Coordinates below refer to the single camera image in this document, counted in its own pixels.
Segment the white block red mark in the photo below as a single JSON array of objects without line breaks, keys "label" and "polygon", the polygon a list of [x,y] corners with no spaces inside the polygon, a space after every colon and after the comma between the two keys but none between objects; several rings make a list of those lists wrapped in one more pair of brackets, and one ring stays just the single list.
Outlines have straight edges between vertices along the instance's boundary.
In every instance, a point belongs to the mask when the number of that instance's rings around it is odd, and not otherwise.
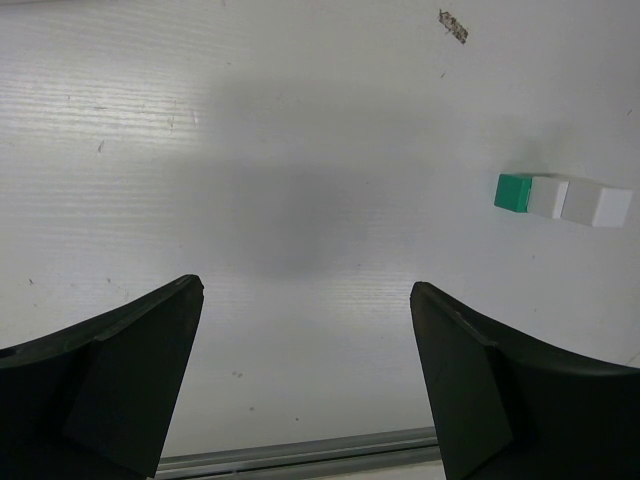
[{"label": "white block red mark", "polygon": [[623,227],[632,198],[629,189],[570,180],[561,218],[591,227]]}]

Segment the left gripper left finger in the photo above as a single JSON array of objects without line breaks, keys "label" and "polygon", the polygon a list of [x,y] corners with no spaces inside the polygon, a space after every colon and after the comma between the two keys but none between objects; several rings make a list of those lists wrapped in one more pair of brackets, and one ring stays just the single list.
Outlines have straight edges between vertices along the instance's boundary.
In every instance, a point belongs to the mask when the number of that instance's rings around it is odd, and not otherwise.
[{"label": "left gripper left finger", "polygon": [[184,275],[1,351],[4,479],[155,476],[204,303]]}]

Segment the plain white block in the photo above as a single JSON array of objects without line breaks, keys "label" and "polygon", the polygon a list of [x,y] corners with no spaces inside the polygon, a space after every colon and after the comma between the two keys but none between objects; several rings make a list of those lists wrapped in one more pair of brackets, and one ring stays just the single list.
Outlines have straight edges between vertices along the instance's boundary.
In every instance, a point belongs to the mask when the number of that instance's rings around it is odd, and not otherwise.
[{"label": "plain white block", "polygon": [[527,212],[550,219],[560,219],[569,187],[569,180],[553,176],[534,176]]}]

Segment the dark green H block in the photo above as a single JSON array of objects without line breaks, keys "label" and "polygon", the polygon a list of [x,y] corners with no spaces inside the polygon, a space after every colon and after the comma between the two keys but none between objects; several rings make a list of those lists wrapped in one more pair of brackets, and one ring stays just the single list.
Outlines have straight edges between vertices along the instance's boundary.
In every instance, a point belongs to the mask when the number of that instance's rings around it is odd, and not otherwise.
[{"label": "dark green H block", "polygon": [[494,205],[511,212],[526,213],[532,181],[533,177],[527,174],[500,174],[494,197]]}]

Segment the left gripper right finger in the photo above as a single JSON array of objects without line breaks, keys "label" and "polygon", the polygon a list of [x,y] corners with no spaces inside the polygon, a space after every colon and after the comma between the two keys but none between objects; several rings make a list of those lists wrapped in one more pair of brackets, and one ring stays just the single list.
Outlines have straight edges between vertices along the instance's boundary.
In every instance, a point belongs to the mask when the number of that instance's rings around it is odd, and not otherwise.
[{"label": "left gripper right finger", "polygon": [[449,479],[635,479],[639,372],[483,315],[426,282],[410,310]]}]

